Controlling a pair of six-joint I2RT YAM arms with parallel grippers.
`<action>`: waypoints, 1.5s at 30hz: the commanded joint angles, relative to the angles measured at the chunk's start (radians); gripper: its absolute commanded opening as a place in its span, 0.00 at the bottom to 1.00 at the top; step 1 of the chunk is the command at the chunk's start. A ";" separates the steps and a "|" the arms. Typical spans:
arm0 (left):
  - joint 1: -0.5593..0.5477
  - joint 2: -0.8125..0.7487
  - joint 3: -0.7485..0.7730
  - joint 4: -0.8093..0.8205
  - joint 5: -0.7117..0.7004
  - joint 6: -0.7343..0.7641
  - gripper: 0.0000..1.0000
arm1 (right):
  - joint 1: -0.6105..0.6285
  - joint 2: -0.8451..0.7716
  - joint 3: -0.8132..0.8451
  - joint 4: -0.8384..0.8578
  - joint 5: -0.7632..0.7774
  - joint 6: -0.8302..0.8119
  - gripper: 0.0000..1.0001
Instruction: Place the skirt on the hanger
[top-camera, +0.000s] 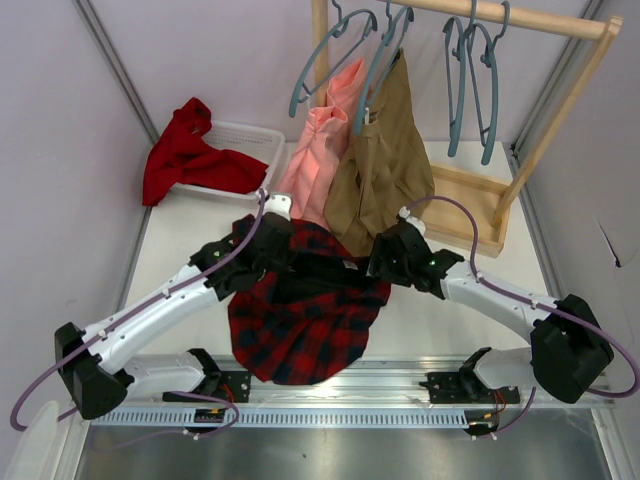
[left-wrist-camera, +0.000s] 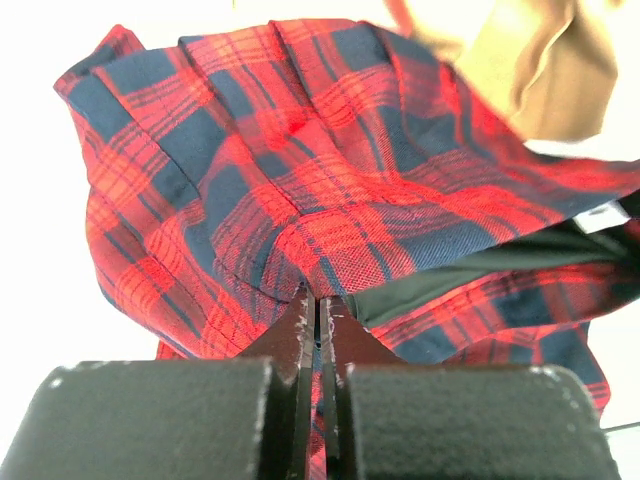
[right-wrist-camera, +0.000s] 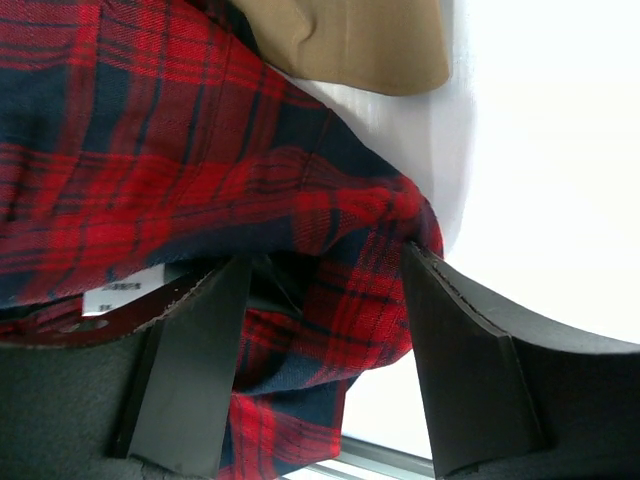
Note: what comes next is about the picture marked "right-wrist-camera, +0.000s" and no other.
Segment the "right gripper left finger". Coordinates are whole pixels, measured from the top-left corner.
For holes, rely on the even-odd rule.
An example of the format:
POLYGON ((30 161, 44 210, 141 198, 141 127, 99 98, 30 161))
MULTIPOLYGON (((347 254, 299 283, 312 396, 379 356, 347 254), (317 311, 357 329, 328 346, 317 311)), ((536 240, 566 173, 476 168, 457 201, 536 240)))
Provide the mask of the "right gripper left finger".
POLYGON ((1 343, 5 479, 212 479, 251 262, 204 262, 74 327, 1 343))

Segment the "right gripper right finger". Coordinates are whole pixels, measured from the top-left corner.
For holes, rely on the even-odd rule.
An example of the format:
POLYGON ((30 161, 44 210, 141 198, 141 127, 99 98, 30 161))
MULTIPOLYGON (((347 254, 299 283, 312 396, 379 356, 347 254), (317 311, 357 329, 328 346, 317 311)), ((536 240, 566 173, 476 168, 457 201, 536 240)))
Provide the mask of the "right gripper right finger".
POLYGON ((635 479, 639 348, 537 314, 416 244, 401 271, 439 479, 635 479))

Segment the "red navy plaid skirt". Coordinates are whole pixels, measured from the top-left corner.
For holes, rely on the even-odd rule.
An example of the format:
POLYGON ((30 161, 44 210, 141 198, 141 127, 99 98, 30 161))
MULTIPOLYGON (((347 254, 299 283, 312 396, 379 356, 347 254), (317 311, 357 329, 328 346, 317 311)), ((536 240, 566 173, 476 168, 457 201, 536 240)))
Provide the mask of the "red navy plaid skirt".
POLYGON ((1 304, 12 333, 180 260, 264 255, 297 310, 250 308, 225 479, 331 459, 345 396, 411 347, 403 245, 442 248, 418 187, 256 55, 225 1, 1 5, 1 304))

